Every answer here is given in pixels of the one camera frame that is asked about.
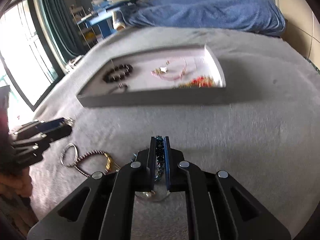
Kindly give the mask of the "left hand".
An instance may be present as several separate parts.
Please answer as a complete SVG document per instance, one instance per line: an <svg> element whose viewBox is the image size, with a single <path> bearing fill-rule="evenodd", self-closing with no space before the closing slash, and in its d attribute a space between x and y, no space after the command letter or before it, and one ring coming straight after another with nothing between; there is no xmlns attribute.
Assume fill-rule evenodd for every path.
<svg viewBox="0 0 320 240"><path fill-rule="evenodd" d="M29 175L30 168L24 168L19 175L6 175L1 173L1 194L11 198L14 193L28 198L33 191L32 179Z"/></svg>

